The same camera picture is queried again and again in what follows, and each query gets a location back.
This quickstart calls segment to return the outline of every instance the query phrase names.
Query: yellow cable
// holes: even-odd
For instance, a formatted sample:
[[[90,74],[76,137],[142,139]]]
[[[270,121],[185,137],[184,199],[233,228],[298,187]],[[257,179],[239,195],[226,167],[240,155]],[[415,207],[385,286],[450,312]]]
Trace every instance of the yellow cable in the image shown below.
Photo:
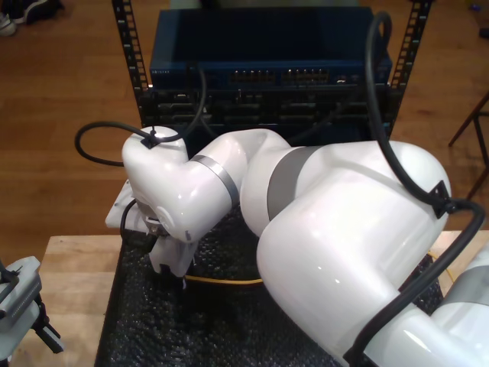
[[[428,252],[428,255],[430,255],[435,260],[438,258],[438,256],[433,254],[431,251]],[[452,280],[452,283],[455,283],[455,277],[453,276],[452,271],[450,269],[446,269],[445,271],[447,272],[450,279]],[[186,275],[185,279],[188,281],[200,281],[202,283],[230,284],[230,285],[247,285],[247,284],[263,283],[263,279],[253,279],[250,281],[229,281],[227,279],[203,278],[203,277],[195,277],[193,275]]]
[[[188,281],[201,281],[202,283],[232,284],[232,285],[247,285],[247,284],[263,283],[263,279],[253,279],[251,281],[228,281],[226,279],[194,277],[193,275],[186,275],[185,279]]]
[[[431,251],[428,252],[428,255],[430,255],[435,260],[438,258],[438,256],[435,255],[435,254],[433,254]],[[455,283],[455,277],[453,276],[452,271],[450,269],[448,269],[448,268],[446,268],[445,271],[447,272],[447,274],[449,275],[450,279],[452,280],[452,283]]]

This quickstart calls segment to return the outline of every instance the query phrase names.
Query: wooden floor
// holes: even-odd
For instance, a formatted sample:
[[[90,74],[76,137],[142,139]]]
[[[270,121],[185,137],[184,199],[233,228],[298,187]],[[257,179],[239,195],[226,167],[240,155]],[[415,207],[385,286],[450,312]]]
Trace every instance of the wooden floor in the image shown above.
[[[134,0],[147,64],[161,0]],[[410,3],[365,2],[393,18],[390,54],[397,58]],[[56,19],[0,38],[0,256],[42,258],[52,235],[116,233],[104,219],[125,173],[83,160],[73,136],[95,120],[139,125],[110,0],[65,1]],[[462,0],[438,0],[429,16],[393,137],[432,152],[456,196],[482,170],[473,128],[453,149],[447,143],[489,89],[489,42]],[[124,133],[87,136],[87,150],[120,158]],[[474,198],[489,209],[489,181]],[[450,220],[461,229],[465,216]]]

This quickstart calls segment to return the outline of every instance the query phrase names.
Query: black cable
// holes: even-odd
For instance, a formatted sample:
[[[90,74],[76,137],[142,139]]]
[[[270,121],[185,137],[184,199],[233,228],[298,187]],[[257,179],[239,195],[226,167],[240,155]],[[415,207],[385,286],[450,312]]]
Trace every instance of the black cable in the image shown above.
[[[375,92],[375,68],[374,68],[374,52],[375,52],[375,38],[377,36],[379,26],[384,25],[384,40],[387,40],[385,46],[387,46],[390,39],[390,33],[392,31],[392,21],[390,16],[385,11],[379,12],[372,21],[372,24],[368,30],[367,43],[365,45],[365,84],[367,88],[367,104],[368,104],[368,116],[370,122],[370,129],[373,138],[377,140],[381,147],[382,153],[389,163],[390,169],[394,172],[399,181],[405,186],[406,190],[426,204],[429,204],[435,208],[443,208],[446,202],[430,193],[427,193],[421,187],[419,187],[403,169],[400,162],[390,146],[389,140],[385,134],[383,124],[381,123],[381,110],[377,101],[377,94]]]
[[[442,255],[417,279],[412,281],[406,289],[404,289],[396,298],[394,298],[386,307],[379,311],[361,330],[355,339],[353,347],[349,353],[349,364],[351,367],[355,367],[360,364],[363,353],[368,343],[374,338],[374,336],[386,326],[396,315],[398,315],[404,308],[411,304],[425,289],[427,289],[440,274],[460,255],[463,249],[474,238],[477,231],[484,223],[484,209],[476,204],[463,199],[447,200],[441,199],[437,196],[427,193],[422,188],[414,183],[409,177],[406,171],[403,169],[400,162],[397,160],[392,147],[387,139],[387,136],[382,126],[381,114],[377,102],[377,96],[374,88],[374,65],[373,65],[373,52],[374,41],[379,26],[384,25],[384,39],[386,34],[390,36],[391,21],[390,16],[386,12],[380,12],[372,21],[368,35],[367,46],[365,53],[365,80],[367,85],[368,96],[368,111],[369,120],[372,130],[372,135],[377,139],[382,153],[384,154],[390,168],[396,174],[402,185],[406,190],[410,192],[418,200],[432,205],[434,207],[445,208],[449,213],[457,213],[462,210],[470,210],[473,213],[472,219],[467,227],[458,235],[455,241],[443,252]]]
[[[119,226],[119,230],[121,233],[122,239],[124,239],[124,232],[125,232],[125,221],[128,218],[128,213],[129,210],[136,204],[136,199],[133,199],[125,208],[124,212],[122,212],[122,217],[121,217],[121,225]]]
[[[88,159],[89,161],[105,164],[107,166],[116,166],[116,167],[124,167],[124,163],[117,161],[110,161],[103,158],[94,157],[88,153],[86,153],[81,145],[81,140],[83,134],[85,134],[88,130],[92,130],[94,128],[121,128],[122,130],[127,130],[128,132],[132,132],[133,134],[138,134],[143,138],[149,138],[150,134],[147,132],[143,132],[139,128],[135,128],[134,126],[123,124],[122,122],[112,122],[112,121],[98,121],[92,122],[88,125],[83,126],[75,135],[75,148],[78,151],[79,155]]]
[[[356,101],[359,96],[364,91],[364,86],[359,85],[353,92],[351,92],[344,101],[342,101],[339,105],[336,106],[336,109],[331,111],[323,120],[312,126],[311,128],[305,130],[304,132],[301,132],[292,138],[288,138],[287,142],[290,145],[297,144],[304,138],[308,138],[312,134],[316,133],[318,130],[320,130],[322,127],[324,127],[327,124],[330,124],[336,117],[338,117],[343,111],[345,111],[352,102]]]
[[[107,159],[102,159],[102,158],[94,157],[94,156],[86,153],[83,150],[82,145],[81,145],[81,140],[82,140],[83,134],[85,134],[88,130],[92,130],[94,128],[120,128],[120,129],[126,130],[128,132],[132,132],[133,134],[140,135],[143,138],[146,138],[151,143],[151,145],[153,145],[153,146],[158,145],[160,143],[170,143],[172,141],[177,141],[177,140],[180,140],[180,139],[185,139],[190,134],[190,132],[192,132],[193,129],[201,121],[200,116],[201,116],[201,114],[202,114],[202,112],[204,110],[204,106],[206,104],[206,97],[207,97],[207,81],[206,81],[206,75],[204,74],[202,68],[200,68],[198,65],[191,66],[191,67],[195,67],[197,69],[197,72],[199,74],[200,81],[201,81],[201,84],[202,84],[202,90],[201,90],[201,94],[200,94],[199,105],[197,106],[197,109],[196,109],[196,114],[194,115],[192,122],[187,126],[187,128],[185,129],[185,131],[182,134],[177,133],[175,135],[168,136],[168,137],[165,137],[165,138],[158,138],[156,136],[156,131],[155,130],[152,130],[151,132],[143,132],[139,128],[135,128],[134,126],[127,125],[127,124],[124,124],[122,122],[108,122],[108,121],[92,122],[91,124],[88,124],[88,125],[83,126],[76,133],[76,135],[75,135],[75,148],[76,148],[76,151],[78,151],[78,153],[82,157],[88,159],[89,161],[100,163],[100,164],[105,164],[105,165],[108,165],[108,166],[124,167],[124,163],[123,162],[110,161],[110,160],[107,160]]]
[[[192,75],[190,73],[190,69],[192,68],[192,65],[194,65],[194,64],[189,63],[187,65],[187,67],[186,67],[186,81],[187,81],[187,86],[186,87],[187,87],[187,93],[189,95],[190,103],[192,103],[194,112],[197,113],[199,111],[199,107],[197,105],[195,96],[193,95]],[[214,139],[214,138],[217,138],[219,136],[219,134],[217,134],[216,132],[214,132],[214,130],[212,130],[211,127],[207,124],[207,122],[204,119],[204,117],[202,116],[202,114],[200,116],[200,123],[202,124],[202,126],[206,130],[207,134],[209,134],[209,136],[211,138]]]

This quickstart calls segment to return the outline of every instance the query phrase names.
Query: white shoe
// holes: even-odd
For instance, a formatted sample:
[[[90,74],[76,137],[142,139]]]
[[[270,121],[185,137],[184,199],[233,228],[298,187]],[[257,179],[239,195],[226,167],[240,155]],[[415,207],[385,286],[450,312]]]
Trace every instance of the white shoe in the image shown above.
[[[0,13],[0,36],[12,36],[16,30],[17,27],[8,15]]]

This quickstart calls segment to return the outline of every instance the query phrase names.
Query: black bubble wrap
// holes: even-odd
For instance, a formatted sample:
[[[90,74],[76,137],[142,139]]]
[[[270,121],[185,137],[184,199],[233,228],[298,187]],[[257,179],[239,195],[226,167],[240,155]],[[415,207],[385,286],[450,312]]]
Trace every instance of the black bubble wrap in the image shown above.
[[[340,366],[289,319],[262,284],[187,281],[182,291],[181,280],[155,274],[147,256],[154,241],[127,232],[97,366]],[[257,238],[236,208],[201,241],[189,273],[259,278],[256,248]],[[411,278],[430,263],[425,258]],[[434,284],[416,304],[432,313],[441,299]]]

